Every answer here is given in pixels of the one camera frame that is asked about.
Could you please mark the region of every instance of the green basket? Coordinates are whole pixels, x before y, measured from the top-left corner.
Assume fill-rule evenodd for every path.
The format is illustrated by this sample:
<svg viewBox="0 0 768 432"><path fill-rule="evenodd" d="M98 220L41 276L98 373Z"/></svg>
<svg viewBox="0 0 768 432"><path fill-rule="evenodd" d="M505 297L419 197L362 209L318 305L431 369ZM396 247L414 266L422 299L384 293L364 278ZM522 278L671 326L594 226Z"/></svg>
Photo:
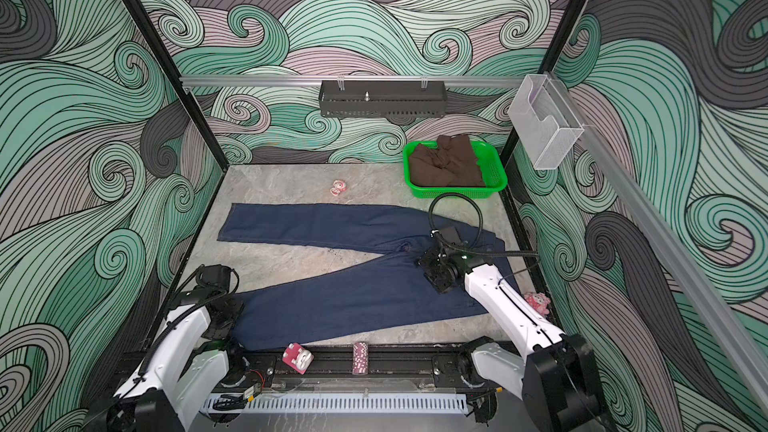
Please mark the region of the green basket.
<svg viewBox="0 0 768 432"><path fill-rule="evenodd" d="M507 174L504 173L502 160L498 158L498 152L494 146L479 140L472 141L472 150L478 157L478 166L482 172L482 180L485 187L419 187L411 182L411 170L408 158L418 144L424 144L429 149L437 149L434 140L424 142L408 142L402 149L402 165L405 171L406 184L411 188L413 195L419 198L434 198L446 192L458 192L470 198L488 198L494 192L498 192L507 186Z"/></svg>

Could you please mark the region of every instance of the folded clothing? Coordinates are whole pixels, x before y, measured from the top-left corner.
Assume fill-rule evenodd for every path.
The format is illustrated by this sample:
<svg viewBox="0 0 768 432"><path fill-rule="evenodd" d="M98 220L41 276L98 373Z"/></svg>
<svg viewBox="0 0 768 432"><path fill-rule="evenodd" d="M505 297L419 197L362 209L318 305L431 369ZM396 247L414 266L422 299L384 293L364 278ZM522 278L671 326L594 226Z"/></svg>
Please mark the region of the folded clothing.
<svg viewBox="0 0 768 432"><path fill-rule="evenodd" d="M485 187L469 136L440 136L437 149L418 144L408 158L411 182L420 187Z"/></svg>
<svg viewBox="0 0 768 432"><path fill-rule="evenodd" d="M436 217L473 240L477 228ZM438 294L415 264L433 244L427 213L397 206L233 204L218 239L228 242L313 245L382 254L349 268L237 294L245 309L232 336L249 350L284 348L358 332L486 313L463 288ZM485 250L504 241L482 231ZM512 275L505 258L496 261ZM514 288L517 284L509 281Z"/></svg>

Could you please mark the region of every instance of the wall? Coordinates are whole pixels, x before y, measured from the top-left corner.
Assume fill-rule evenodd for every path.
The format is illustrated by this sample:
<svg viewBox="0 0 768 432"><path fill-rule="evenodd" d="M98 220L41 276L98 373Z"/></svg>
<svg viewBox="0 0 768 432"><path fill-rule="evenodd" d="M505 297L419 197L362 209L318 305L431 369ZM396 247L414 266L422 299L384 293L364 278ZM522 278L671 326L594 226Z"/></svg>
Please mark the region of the wall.
<svg viewBox="0 0 768 432"><path fill-rule="evenodd" d="M520 76L568 0L142 0L183 74ZM400 162L409 140L469 133L501 146L509 90L453 90L451 115L325 119L317 88L199 88L234 163Z"/></svg>
<svg viewBox="0 0 768 432"><path fill-rule="evenodd" d="M0 0L0 428L78 429L220 176L120 0Z"/></svg>
<svg viewBox="0 0 768 432"><path fill-rule="evenodd" d="M589 0L555 70L766 351L767 4ZM768 430L589 152L547 172L514 156L560 318L595 346L619 425Z"/></svg>

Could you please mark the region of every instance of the pant leg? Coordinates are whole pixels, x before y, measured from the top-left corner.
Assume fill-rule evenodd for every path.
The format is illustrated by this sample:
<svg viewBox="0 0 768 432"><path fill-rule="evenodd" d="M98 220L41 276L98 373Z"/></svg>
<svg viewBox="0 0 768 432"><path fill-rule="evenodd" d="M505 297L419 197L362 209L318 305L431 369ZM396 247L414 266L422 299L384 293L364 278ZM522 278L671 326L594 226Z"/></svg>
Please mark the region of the pant leg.
<svg viewBox="0 0 768 432"><path fill-rule="evenodd" d="M245 309L232 331L249 350L284 348L358 332L484 314L463 289L438 294L393 252L338 272L237 294Z"/></svg>
<svg viewBox="0 0 768 432"><path fill-rule="evenodd" d="M455 225L463 240L475 239L476 227L436 216L437 227L447 224ZM314 245L377 254L423 252L434 243L426 212L398 206L340 204L233 204L218 240ZM480 244L504 250L504 241L492 232L483 231Z"/></svg>

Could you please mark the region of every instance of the brown cloth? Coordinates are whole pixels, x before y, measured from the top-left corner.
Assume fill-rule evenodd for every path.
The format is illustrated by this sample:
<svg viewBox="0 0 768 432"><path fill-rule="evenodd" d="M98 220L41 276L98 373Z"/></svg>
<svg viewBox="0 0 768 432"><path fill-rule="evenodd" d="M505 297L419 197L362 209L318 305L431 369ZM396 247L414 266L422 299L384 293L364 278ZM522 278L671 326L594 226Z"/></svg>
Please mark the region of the brown cloth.
<svg viewBox="0 0 768 432"><path fill-rule="evenodd" d="M411 182L420 187L485 187L469 136L440 136L437 149L418 144L408 158Z"/></svg>

